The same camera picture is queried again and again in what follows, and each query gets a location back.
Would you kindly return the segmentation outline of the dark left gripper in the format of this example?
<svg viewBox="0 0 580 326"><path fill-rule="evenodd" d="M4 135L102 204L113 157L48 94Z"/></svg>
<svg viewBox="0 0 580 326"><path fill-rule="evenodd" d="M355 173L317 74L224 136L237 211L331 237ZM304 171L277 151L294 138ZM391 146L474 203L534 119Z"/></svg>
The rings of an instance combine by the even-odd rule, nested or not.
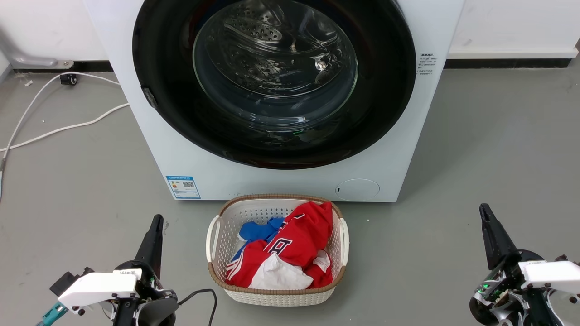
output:
<svg viewBox="0 0 580 326"><path fill-rule="evenodd" d="M117 270L136 269L141 277L127 295L118 295L112 326L174 326L178 309L174 290L161 285L164 217L154 215L135 260L124 262Z"/></svg>

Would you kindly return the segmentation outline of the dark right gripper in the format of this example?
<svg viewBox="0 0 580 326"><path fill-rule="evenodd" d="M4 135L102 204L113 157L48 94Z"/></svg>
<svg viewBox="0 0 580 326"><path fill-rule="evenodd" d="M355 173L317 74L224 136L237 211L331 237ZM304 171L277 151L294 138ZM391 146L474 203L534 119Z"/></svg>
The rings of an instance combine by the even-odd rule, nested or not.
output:
<svg viewBox="0 0 580 326"><path fill-rule="evenodd" d="M530 250L518 250L489 204L480 205L485 256L490 270L470 298L469 309L483 326L563 326L549 299L547 286L524 286L520 263L543 259Z"/></svg>

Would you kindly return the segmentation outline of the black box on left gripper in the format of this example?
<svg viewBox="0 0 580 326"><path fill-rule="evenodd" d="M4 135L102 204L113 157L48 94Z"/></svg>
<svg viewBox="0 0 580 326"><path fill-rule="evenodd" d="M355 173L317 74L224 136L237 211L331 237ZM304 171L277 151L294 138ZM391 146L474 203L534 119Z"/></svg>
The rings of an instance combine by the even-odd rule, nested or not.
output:
<svg viewBox="0 0 580 326"><path fill-rule="evenodd" d="M57 297L60 297L75 281L79 278L95 272L93 269L86 267L82 274L72 274L70 272L65 272L52 286L50 286L50 291L54 293Z"/></svg>

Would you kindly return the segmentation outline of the black round glass washer door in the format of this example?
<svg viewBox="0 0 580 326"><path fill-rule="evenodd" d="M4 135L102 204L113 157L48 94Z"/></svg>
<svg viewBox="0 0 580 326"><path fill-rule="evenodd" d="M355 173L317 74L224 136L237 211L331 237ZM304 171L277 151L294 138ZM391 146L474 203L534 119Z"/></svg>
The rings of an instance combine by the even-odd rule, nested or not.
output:
<svg viewBox="0 0 580 326"><path fill-rule="evenodd" d="M236 163L297 170L364 151L415 83L394 0L144 0L140 87L188 141Z"/></svg>

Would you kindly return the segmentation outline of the blue energy label sticker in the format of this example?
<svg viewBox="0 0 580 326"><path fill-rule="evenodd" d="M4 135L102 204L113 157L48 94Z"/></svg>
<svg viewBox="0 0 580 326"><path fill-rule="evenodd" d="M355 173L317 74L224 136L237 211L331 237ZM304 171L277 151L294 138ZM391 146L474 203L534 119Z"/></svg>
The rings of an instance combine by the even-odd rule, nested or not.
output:
<svg viewBox="0 0 580 326"><path fill-rule="evenodd" d="M165 176L176 200L200 200L201 196L192 176Z"/></svg>

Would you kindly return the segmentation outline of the cream plastic laundry basket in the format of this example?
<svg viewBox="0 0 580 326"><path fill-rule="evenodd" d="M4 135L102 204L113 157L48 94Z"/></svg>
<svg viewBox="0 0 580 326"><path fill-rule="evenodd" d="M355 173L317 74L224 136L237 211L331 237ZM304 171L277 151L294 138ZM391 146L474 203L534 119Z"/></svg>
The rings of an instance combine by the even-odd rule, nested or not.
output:
<svg viewBox="0 0 580 326"><path fill-rule="evenodd" d="M321 204L324 198L295 194L240 196L228 201L211 221L206 238L206 257L213 281L235 301L259 306L311 306L325 302L342 281L349 255L349 233L339 208L332 202L333 231L326 251L332 259L333 281L321 288L303 290L263 290L225 283L226 267L236 253L238 232L244 223L265 224L273 217L286 217L306 202Z"/></svg>

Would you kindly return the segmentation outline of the blue garment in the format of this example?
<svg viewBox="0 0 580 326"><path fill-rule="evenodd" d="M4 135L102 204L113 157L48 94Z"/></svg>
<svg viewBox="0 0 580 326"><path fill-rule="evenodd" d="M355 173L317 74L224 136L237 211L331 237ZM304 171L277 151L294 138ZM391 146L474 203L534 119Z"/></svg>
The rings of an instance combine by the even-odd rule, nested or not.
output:
<svg viewBox="0 0 580 326"><path fill-rule="evenodd" d="M255 221L244 223L238 232L238 243L236 244L236 253L231 261L235 261L241 255L242 250L249 243L257 240L264 240L269 243L278 234L278 231L284 225L283 217L273 217L265 224L258 224Z"/></svg>

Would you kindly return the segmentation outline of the teal connector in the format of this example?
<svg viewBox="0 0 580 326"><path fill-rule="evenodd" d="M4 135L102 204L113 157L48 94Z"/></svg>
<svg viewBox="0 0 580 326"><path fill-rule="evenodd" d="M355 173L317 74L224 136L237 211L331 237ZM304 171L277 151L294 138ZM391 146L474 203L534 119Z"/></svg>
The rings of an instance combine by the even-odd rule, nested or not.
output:
<svg viewBox="0 0 580 326"><path fill-rule="evenodd" d="M60 302L54 304L41 318L35 326L52 326L58 319L62 318L69 309Z"/></svg>

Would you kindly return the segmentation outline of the white garment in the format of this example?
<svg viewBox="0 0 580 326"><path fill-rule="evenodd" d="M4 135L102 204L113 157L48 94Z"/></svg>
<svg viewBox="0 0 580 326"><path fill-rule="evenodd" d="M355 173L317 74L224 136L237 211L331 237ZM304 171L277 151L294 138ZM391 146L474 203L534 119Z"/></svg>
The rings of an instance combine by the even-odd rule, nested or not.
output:
<svg viewBox="0 0 580 326"><path fill-rule="evenodd" d="M277 254L270 256L259 266L249 285L251 289L302 290L308 288L313 278L299 266L283 261Z"/></svg>

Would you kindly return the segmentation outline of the round white filter cover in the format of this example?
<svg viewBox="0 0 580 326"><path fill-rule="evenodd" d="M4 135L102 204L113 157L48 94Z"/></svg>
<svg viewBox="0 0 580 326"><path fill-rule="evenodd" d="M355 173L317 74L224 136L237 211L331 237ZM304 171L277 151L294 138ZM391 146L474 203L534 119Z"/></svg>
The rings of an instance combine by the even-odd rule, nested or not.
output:
<svg viewBox="0 0 580 326"><path fill-rule="evenodd" d="M336 195L343 201L369 201L379 192L379 184L368 179L346 180L335 188Z"/></svg>

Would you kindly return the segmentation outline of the red sports jersey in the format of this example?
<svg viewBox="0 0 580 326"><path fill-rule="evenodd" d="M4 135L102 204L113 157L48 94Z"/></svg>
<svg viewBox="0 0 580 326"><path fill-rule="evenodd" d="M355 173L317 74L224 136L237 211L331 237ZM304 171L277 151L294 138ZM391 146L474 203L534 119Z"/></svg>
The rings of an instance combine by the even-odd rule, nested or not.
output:
<svg viewBox="0 0 580 326"><path fill-rule="evenodd" d="M332 231L331 203L301 204L284 217L283 227L269 243L257 240L245 246L240 257L227 265L224 282L249 288L259 266L270 254L277 254L313 278L306 289L325 287L333 281L332 259L326 250Z"/></svg>

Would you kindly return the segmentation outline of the grey wall pipe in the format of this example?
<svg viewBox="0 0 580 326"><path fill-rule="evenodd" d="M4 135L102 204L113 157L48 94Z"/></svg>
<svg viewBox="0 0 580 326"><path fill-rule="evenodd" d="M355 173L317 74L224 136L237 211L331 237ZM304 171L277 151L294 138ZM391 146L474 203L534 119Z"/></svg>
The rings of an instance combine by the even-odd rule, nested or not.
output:
<svg viewBox="0 0 580 326"><path fill-rule="evenodd" d="M14 69L25 70L68 70L75 64L73 60L37 57L24 53L0 29L0 51Z"/></svg>

